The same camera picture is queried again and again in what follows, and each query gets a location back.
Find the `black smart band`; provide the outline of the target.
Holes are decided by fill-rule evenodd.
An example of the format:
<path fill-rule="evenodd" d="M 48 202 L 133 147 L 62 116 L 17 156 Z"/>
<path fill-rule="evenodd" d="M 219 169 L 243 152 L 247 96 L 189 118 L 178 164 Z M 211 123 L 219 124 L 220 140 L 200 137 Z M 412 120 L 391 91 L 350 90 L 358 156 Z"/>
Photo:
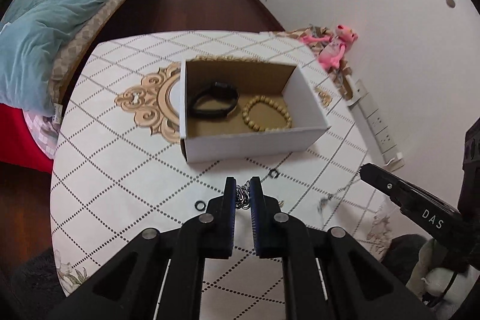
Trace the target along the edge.
<path fill-rule="evenodd" d="M 239 92 L 233 85 L 213 82 L 190 98 L 187 113 L 191 118 L 222 119 L 235 111 Z"/>

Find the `white diamond-pattern tablecloth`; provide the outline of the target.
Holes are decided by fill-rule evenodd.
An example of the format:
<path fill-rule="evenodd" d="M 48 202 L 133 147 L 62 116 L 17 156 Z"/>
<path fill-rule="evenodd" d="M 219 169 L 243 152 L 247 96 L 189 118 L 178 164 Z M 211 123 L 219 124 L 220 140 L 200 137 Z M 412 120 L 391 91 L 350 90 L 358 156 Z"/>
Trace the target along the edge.
<path fill-rule="evenodd" d="M 329 130 L 304 152 L 186 162 L 180 68 L 190 59 L 295 64 L 325 108 Z M 269 33 L 163 32 L 110 40 L 90 55 L 59 130 L 50 188 L 55 267 L 66 299 L 141 231 L 179 228 L 252 177 L 307 226 L 341 227 L 374 257 L 392 233 L 384 196 L 363 183 L 370 159 L 345 101 L 306 45 Z"/>

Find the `white power strip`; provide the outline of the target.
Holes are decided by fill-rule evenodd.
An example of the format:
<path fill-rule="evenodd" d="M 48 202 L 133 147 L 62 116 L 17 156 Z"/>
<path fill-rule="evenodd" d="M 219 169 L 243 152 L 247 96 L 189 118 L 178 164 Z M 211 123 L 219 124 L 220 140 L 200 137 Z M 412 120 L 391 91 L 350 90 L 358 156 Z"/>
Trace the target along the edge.
<path fill-rule="evenodd" d="M 360 79 L 354 80 L 351 76 L 346 76 L 346 81 L 352 90 L 352 98 L 346 104 L 360 129 L 373 162 L 390 172 L 399 170 L 404 166 L 403 154 L 372 94 Z"/>

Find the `white cardboard box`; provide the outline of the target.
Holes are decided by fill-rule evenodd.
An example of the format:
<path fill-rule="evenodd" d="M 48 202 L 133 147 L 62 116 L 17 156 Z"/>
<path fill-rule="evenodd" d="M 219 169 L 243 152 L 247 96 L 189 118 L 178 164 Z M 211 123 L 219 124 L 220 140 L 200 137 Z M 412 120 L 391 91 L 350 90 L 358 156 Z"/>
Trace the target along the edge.
<path fill-rule="evenodd" d="M 303 152 L 330 128 L 300 67 L 243 59 L 191 59 L 181 66 L 181 150 L 187 163 Z M 213 82 L 233 85 L 227 118 L 191 118 L 188 102 Z"/>

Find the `pink checkered blanket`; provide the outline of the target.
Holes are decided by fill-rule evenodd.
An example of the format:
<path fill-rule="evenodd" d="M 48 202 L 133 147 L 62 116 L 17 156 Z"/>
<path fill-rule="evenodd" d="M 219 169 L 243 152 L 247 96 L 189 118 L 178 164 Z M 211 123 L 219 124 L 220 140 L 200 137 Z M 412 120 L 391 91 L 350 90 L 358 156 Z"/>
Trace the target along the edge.
<path fill-rule="evenodd" d="M 55 158 L 60 126 L 53 122 L 53 118 L 36 115 L 32 112 L 23 112 L 24 121 L 41 152 L 50 160 Z"/>

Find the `red bed sheet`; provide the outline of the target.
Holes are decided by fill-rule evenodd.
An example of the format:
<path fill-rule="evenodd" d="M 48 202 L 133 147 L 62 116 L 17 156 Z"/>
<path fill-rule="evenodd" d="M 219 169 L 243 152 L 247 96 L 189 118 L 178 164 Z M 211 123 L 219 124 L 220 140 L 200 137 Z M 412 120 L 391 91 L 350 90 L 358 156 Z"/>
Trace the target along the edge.
<path fill-rule="evenodd" d="M 1 104 L 2 163 L 50 174 L 53 161 L 37 146 L 24 120 L 23 111 Z"/>

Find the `pink panther plush toy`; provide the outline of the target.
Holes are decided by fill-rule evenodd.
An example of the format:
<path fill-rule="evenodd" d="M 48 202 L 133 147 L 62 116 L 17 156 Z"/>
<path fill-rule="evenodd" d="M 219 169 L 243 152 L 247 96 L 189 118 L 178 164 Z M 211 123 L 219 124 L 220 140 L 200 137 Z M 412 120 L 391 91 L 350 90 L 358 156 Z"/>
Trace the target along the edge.
<path fill-rule="evenodd" d="M 317 61 L 326 72 L 330 72 L 331 70 L 337 71 L 340 69 L 340 62 L 344 55 L 350 50 L 350 48 L 352 48 L 353 44 L 359 38 L 359 35 L 353 28 L 344 24 L 339 24 L 334 32 L 334 34 L 323 37 L 306 35 L 299 39 L 305 45 L 316 45 L 319 43 L 327 44 L 317 56 Z"/>

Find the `teal blue duvet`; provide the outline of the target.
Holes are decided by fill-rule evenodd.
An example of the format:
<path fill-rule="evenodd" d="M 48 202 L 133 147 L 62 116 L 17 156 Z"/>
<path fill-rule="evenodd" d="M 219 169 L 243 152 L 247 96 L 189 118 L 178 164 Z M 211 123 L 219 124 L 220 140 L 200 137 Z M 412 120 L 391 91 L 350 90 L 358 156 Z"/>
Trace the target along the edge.
<path fill-rule="evenodd" d="M 14 0 L 1 19 L 1 103 L 53 115 L 59 53 L 108 0 Z"/>

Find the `beige patterned mattress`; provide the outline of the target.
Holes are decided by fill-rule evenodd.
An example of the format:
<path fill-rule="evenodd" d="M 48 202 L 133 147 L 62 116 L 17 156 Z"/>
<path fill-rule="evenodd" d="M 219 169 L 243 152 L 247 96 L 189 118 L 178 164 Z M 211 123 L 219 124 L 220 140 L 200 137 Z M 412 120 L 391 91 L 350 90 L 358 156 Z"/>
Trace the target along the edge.
<path fill-rule="evenodd" d="M 48 84 L 48 93 L 55 104 L 64 100 L 80 61 L 92 46 L 107 21 L 126 0 L 106 0 L 98 12 L 77 32 L 73 39 L 56 54 Z"/>

